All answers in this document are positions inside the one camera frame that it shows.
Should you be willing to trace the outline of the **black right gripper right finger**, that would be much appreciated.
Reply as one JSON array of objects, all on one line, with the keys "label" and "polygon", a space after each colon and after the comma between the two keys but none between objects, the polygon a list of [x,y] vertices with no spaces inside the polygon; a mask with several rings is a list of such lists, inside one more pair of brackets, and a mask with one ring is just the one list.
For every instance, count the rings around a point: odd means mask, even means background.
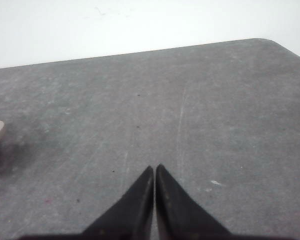
[{"label": "black right gripper right finger", "polygon": [[232,233],[197,204],[163,164],[155,173],[155,207],[161,240],[198,240]]}]

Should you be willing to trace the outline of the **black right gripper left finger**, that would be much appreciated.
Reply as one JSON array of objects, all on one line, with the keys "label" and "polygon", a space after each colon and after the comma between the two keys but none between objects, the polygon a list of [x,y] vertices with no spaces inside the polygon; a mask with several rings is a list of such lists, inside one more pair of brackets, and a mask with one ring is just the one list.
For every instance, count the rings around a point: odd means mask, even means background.
[{"label": "black right gripper left finger", "polygon": [[148,240],[154,207],[154,170],[148,166],[124,195],[82,235],[89,240]]}]

